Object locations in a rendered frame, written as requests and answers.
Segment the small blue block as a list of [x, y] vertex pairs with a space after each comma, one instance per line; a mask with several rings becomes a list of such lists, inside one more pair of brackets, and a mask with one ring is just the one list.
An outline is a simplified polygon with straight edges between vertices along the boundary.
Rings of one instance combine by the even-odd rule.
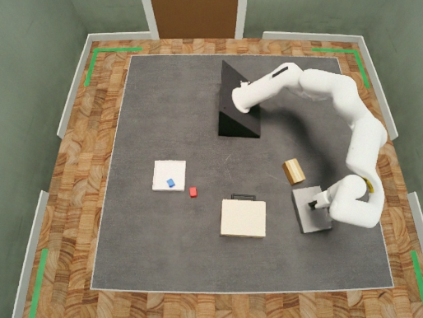
[[169, 186], [170, 188], [173, 188], [173, 187], [175, 186], [175, 183], [174, 183], [174, 181], [172, 180], [172, 178], [168, 179], [166, 182], [167, 182], [167, 184], [168, 184], [168, 186]]

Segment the small red block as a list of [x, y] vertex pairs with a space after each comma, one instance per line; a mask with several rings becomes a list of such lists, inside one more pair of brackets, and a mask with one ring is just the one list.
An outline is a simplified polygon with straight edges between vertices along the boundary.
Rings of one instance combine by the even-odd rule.
[[191, 195], [191, 198], [197, 197], [196, 187], [190, 188], [190, 195]]

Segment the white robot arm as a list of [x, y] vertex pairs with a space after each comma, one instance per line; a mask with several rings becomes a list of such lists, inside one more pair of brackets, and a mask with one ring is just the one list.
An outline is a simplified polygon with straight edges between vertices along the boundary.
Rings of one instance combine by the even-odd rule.
[[[277, 95], [283, 88], [312, 101], [332, 98], [334, 110], [352, 131], [346, 166], [357, 175], [348, 175], [328, 188], [327, 197], [331, 203], [328, 221], [334, 219], [359, 227], [374, 227], [384, 202], [383, 186], [375, 164], [388, 135], [359, 98], [356, 83], [348, 76], [315, 69], [302, 71], [294, 63], [283, 63], [249, 86], [247, 82], [241, 83], [241, 88], [233, 90], [232, 97], [237, 109], [247, 113], [250, 107]], [[355, 200], [365, 194], [366, 186], [368, 202]]]

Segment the brown cardboard box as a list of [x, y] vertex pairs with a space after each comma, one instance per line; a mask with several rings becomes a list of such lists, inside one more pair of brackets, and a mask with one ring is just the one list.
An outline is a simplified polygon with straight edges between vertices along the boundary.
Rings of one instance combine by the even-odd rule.
[[296, 182], [299, 184], [305, 180], [304, 174], [296, 159], [285, 161], [282, 168], [286, 173], [291, 186]]

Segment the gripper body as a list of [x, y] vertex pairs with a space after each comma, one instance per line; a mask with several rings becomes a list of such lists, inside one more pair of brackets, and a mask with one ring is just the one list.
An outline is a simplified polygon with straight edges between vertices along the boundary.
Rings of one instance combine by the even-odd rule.
[[322, 193], [316, 194], [312, 197], [312, 200], [317, 200], [318, 202], [317, 204], [315, 204], [315, 208], [330, 207], [331, 203], [328, 200], [327, 191], [323, 191]]

